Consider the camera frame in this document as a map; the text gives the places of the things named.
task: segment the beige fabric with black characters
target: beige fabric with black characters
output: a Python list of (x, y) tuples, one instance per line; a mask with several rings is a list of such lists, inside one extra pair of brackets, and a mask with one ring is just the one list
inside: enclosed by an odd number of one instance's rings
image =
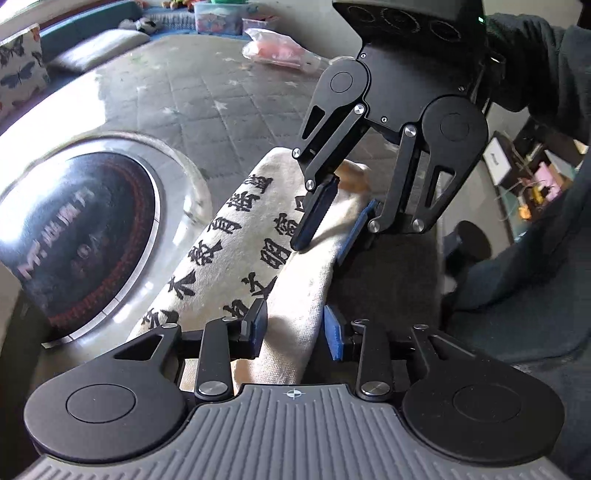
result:
[[(199, 330), (209, 320), (243, 316), (257, 298), (268, 302), (261, 355), (233, 366), (242, 383), (293, 384), (301, 378), (320, 329), (332, 264), (367, 205), (365, 166), (348, 161), (337, 171), (339, 192), (306, 252), (292, 252), (291, 236), (306, 191), (291, 151), (275, 148), (254, 168), (130, 335), (166, 322)], [(196, 361), (188, 361), (181, 388), (193, 390)]]

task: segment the plastic bag with pink contents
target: plastic bag with pink contents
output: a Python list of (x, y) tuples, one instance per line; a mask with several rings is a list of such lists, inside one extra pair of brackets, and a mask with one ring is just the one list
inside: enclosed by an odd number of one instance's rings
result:
[(322, 59), (300, 47), (295, 40), (263, 28), (247, 28), (252, 41), (244, 45), (242, 54), (250, 60), (291, 67), (307, 73), (315, 72)]

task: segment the person's sleeve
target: person's sleeve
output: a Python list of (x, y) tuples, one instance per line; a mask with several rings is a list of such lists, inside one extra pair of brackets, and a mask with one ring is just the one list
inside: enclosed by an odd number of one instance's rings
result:
[(493, 100), (583, 142), (591, 116), (591, 31), (552, 27), (540, 17), (496, 14), (486, 21), (489, 44), (506, 58)]

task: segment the person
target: person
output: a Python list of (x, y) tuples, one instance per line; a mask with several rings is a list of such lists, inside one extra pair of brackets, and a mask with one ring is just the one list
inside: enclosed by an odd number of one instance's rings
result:
[[(506, 58), (505, 79), (492, 99), (514, 112), (528, 107), (538, 121), (588, 144), (591, 31), (564, 30), (525, 15), (492, 15), (486, 25), (489, 45)], [(561, 357), (554, 373), (547, 367), (533, 373), (565, 405), (551, 458), (576, 479), (591, 478), (590, 155), (570, 190), (519, 242), (469, 270), (446, 326), (451, 335), (512, 363)]]

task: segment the camera lens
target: camera lens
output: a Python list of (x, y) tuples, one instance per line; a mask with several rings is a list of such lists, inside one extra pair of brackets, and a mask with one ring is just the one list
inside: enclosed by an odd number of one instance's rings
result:
[(357, 7), (355, 5), (348, 8), (349, 15), (353, 20), (357, 20), (363, 23), (375, 22), (374, 14), (363, 7)]
[(430, 27), (435, 36), (446, 42), (456, 43), (462, 39), (462, 35), (458, 32), (456, 27), (450, 25), (447, 22), (434, 20), (431, 22)]
[(390, 26), (401, 33), (416, 33), (421, 30), (421, 25), (411, 14), (393, 8), (384, 8), (382, 18)]

